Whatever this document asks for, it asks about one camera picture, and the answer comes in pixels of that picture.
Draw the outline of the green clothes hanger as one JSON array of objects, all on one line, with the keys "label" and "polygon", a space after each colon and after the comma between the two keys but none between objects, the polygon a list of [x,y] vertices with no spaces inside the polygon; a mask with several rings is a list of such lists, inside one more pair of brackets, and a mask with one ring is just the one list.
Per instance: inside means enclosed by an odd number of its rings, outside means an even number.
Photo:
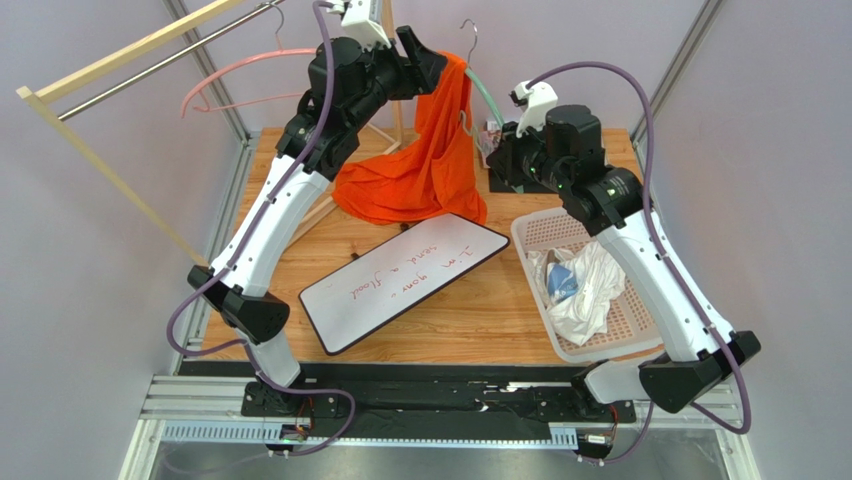
[{"label": "green clothes hanger", "polygon": [[463,30],[467,26],[470,26],[472,31],[473,31],[473,41],[472,41],[471,47],[468,49],[468,52],[465,56],[465,61],[466,61],[466,64],[467,64],[467,68],[466,68],[465,73],[468,76],[468,78],[471,80],[473,85],[476,87],[480,96],[483,98],[483,100],[486,103],[486,106],[487,106],[488,110],[490,111],[491,116],[493,117],[497,126],[499,128],[502,128],[505,125],[505,119],[504,119],[494,97],[491,95],[491,93],[489,92],[489,90],[485,86],[484,82],[474,72],[472,65],[471,65],[472,54],[475,51],[475,49],[477,48],[478,39],[479,39],[477,25],[471,18],[466,18],[462,22],[462,24],[460,25],[459,29]]}]

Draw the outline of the orange t shirt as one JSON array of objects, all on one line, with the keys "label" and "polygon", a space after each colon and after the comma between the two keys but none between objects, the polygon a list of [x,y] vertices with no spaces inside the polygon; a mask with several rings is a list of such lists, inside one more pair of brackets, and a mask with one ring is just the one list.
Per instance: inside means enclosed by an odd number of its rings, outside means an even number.
[{"label": "orange t shirt", "polygon": [[467,63],[447,52],[436,90],[417,99],[418,138],[404,149],[342,167],[332,199],[344,212],[386,225],[453,213],[477,224],[487,204],[477,189],[474,144],[463,128],[471,114]]}]

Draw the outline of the white printed t shirt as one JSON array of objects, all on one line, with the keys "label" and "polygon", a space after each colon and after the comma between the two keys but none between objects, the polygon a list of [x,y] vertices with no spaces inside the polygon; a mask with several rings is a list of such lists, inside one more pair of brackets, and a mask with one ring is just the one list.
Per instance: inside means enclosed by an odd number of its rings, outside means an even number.
[{"label": "white printed t shirt", "polygon": [[608,331],[611,302],[626,288],[626,274],[595,240],[577,253],[567,248],[526,254],[533,287],[555,332],[582,346]]}]

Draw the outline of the pink clothes hanger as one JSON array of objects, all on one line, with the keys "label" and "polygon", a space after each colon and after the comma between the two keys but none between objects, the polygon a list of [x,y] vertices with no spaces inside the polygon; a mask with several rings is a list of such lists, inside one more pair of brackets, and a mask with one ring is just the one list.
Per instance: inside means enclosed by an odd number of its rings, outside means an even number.
[{"label": "pink clothes hanger", "polygon": [[[291,66],[295,58],[312,58],[313,48],[286,48],[281,38],[281,30],[285,25],[286,17],[278,6],[271,2],[259,4],[268,6],[276,11],[279,17],[274,31],[275,48],[266,52],[256,53],[229,65],[217,68],[213,73],[207,75],[201,82],[196,84],[184,97],[180,107],[180,117],[185,118],[189,112],[210,114],[215,112],[228,112],[238,110],[242,107],[250,107],[257,104],[291,99],[301,96],[294,88],[289,88],[284,80],[284,67]],[[252,82],[250,95],[237,96],[232,100],[217,100],[214,102],[206,94],[217,81],[225,82],[229,76],[234,74],[239,77],[249,78]]]}]

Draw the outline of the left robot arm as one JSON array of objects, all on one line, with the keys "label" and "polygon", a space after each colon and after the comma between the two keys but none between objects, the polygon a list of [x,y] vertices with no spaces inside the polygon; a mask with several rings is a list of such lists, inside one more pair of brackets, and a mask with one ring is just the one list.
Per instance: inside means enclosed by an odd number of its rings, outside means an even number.
[{"label": "left robot arm", "polygon": [[301,367],[285,333],[290,307],[269,291],[276,265],[310,207],[359,147],[359,132],[388,102],[431,94],[449,64],[403,26],[387,46],[328,39],[307,67],[309,87],[276,146],[267,184],[221,254],[188,274],[233,328],[265,383],[289,387]]}]

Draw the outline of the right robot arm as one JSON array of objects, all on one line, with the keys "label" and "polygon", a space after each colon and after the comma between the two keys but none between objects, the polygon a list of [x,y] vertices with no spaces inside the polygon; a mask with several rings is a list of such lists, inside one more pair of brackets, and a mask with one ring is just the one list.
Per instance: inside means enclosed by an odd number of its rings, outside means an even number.
[{"label": "right robot arm", "polygon": [[622,268],[656,323],[663,354],[598,362],[579,376],[581,391],[600,404],[649,400],[678,413],[731,379],[743,413],[750,413],[742,368],[760,352],[760,341],[733,328],[687,278],[655,212],[645,208],[641,181],[607,163],[600,121],[588,107],[553,107],[533,126],[506,123],[487,164],[508,186],[538,184],[558,194],[567,214]]}]

